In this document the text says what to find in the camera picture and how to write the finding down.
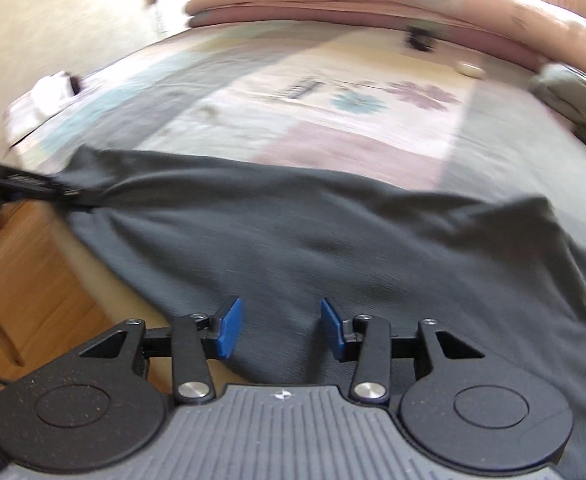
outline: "gray cloth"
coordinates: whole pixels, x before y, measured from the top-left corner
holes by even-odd
[[[575,124],[586,126],[586,74],[572,66],[550,63],[531,79],[531,92]]]
[[[586,480],[586,251],[546,199],[502,205],[412,193],[347,173],[210,157],[80,149],[62,174],[106,188],[74,233],[168,317],[241,295],[234,371],[256,382],[348,384],[318,324],[323,296],[415,329],[441,320],[567,396],[560,471]],[[410,362],[393,384],[413,383]]]

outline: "wooden floor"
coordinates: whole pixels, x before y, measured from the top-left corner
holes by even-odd
[[[0,234],[0,322],[26,366],[0,347],[0,377],[16,379],[110,327],[52,242],[35,203],[17,209]]]

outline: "gray gripper base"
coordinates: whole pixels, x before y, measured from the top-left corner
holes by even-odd
[[[49,475],[15,464],[0,480],[468,480],[417,452],[388,414],[335,386],[228,386],[182,406],[154,441],[118,465]],[[561,480],[553,469],[520,480]]]

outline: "pink patch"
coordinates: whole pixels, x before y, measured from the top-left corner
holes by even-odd
[[[345,171],[409,190],[432,190],[441,160],[389,146],[379,140],[302,122],[270,143],[253,162]]]

